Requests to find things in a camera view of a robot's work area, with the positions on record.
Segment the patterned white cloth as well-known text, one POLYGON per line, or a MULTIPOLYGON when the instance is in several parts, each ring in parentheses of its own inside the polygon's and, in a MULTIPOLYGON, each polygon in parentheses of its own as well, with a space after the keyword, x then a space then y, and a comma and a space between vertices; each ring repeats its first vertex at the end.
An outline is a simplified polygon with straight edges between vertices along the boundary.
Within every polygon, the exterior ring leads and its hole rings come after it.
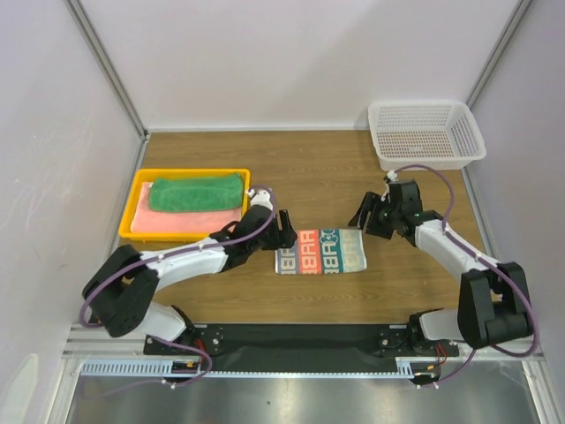
POLYGON ((357 229, 301 230, 292 247, 275 252, 278 275, 345 274, 366 268, 363 239, 357 229))

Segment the green towel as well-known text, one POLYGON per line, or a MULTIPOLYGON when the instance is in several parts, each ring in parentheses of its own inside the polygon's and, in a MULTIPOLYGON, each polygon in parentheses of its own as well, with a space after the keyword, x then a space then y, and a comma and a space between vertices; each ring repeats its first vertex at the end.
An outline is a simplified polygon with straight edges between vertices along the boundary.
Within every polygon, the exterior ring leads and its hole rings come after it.
POLYGON ((167 213, 215 212, 240 208, 244 180, 237 173, 218 177, 157 178, 149 190, 153 211, 167 213))

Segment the pink towel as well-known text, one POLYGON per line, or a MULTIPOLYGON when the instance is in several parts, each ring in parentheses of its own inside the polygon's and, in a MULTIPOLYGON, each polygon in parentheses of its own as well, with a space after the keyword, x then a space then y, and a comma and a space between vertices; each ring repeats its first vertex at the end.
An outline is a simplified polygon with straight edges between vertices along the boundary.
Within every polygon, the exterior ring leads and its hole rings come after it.
POLYGON ((209 212, 158 212, 149 207, 149 194, 153 183, 141 184, 139 200, 129 230, 132 233, 191 233, 219 231, 223 226, 238 221, 241 208, 209 212))

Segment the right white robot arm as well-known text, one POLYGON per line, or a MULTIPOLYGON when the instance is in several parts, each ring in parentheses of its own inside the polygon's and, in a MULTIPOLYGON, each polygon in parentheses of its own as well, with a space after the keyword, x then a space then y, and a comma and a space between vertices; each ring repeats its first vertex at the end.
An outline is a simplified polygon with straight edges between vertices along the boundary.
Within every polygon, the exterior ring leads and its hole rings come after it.
POLYGON ((478 350, 535 336, 523 268, 482 254, 451 230, 444 217, 426 210, 415 180, 391 182, 388 192, 367 192, 349 225, 369 235, 394 235, 434 258, 458 283, 454 310, 418 313, 406 333, 409 349, 428 354, 439 339, 463 341, 478 350))

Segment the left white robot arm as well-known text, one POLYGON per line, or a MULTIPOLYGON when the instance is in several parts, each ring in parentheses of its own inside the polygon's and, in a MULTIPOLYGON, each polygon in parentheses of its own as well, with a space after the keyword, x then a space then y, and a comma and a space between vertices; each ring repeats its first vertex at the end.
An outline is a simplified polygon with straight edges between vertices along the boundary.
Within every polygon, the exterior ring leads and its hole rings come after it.
POLYGON ((290 248, 298 235, 287 210, 255 205, 239 221, 197 243, 139 252, 120 246, 84 287, 83 309, 90 308, 111 337, 134 330, 157 336, 175 353, 189 351, 194 332, 174 307, 153 302, 154 294, 195 276, 220 274, 245 264, 259 250, 290 248))

